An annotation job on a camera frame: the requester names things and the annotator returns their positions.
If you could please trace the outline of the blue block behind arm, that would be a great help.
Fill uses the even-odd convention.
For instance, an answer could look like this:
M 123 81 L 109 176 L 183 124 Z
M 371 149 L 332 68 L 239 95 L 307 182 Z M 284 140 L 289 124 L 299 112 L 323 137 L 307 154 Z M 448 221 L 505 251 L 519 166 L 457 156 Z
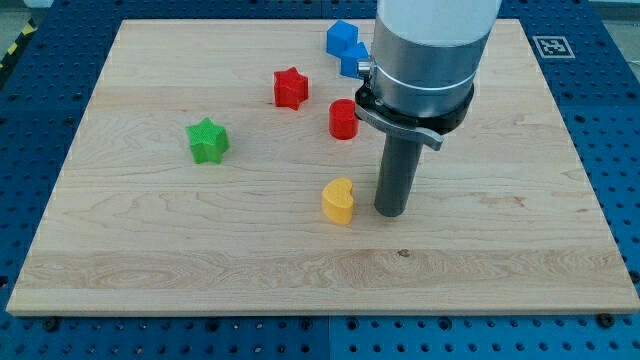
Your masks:
M 340 55 L 340 71 L 342 76 L 361 79 L 358 73 L 358 62 L 369 58 L 369 52 L 364 42 L 344 50 Z

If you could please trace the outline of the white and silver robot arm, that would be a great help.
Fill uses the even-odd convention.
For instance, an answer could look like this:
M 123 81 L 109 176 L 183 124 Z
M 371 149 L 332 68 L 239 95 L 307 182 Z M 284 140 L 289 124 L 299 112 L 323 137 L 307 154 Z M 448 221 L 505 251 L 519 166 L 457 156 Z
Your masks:
M 439 150 L 464 119 L 500 0 L 379 0 L 356 116 Z

